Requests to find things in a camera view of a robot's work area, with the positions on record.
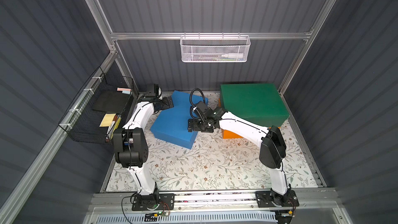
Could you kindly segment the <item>blue shoebox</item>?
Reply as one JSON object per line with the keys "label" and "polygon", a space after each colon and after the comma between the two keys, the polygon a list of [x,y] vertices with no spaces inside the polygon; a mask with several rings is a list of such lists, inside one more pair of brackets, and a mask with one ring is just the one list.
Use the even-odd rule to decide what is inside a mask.
{"label": "blue shoebox", "polygon": [[188,131],[190,94],[174,91],[171,98],[174,107],[161,111],[150,131],[159,140],[191,149],[198,133]]}

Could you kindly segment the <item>green shoebox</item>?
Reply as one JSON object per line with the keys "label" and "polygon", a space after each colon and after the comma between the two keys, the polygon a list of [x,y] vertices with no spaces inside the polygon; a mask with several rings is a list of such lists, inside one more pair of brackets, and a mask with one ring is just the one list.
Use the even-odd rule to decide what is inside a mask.
{"label": "green shoebox", "polygon": [[223,84],[220,104],[235,116],[264,127],[281,127],[289,118],[274,84]]}

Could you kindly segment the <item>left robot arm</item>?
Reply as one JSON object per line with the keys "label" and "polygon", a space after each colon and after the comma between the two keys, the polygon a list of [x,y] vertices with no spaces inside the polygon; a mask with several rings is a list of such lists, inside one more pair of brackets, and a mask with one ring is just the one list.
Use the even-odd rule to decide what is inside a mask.
{"label": "left robot arm", "polygon": [[158,84],[149,84],[146,92],[137,100],[130,119],[122,128],[114,131],[115,160],[132,175],[137,194],[141,197],[154,197],[157,191],[156,182],[146,166],[149,148],[145,127],[153,114],[173,107],[173,101],[162,96]]}

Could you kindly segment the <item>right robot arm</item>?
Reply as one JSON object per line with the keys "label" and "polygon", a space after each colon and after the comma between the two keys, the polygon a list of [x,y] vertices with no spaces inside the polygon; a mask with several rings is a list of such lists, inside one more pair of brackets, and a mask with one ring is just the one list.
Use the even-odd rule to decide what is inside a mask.
{"label": "right robot arm", "polygon": [[260,148],[259,161],[269,169],[272,187],[269,199],[276,206],[283,206],[289,200],[291,186],[287,183],[284,171],[286,143],[277,126],[263,127],[241,119],[227,110],[217,107],[214,110],[205,106],[190,107],[189,132],[213,132],[214,129],[231,131],[247,139]]}

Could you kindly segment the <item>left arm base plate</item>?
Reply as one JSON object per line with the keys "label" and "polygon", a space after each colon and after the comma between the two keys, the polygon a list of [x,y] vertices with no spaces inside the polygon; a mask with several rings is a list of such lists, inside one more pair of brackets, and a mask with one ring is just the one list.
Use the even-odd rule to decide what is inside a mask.
{"label": "left arm base plate", "polygon": [[136,195],[131,203],[132,211],[170,211],[174,209],[175,194]]}

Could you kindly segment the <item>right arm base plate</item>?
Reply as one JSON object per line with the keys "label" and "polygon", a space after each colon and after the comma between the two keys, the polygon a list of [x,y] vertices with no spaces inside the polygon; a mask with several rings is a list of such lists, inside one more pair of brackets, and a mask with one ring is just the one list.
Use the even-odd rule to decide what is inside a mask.
{"label": "right arm base plate", "polygon": [[258,207],[292,207],[300,206],[294,190],[288,189],[284,195],[273,190],[255,192]]}

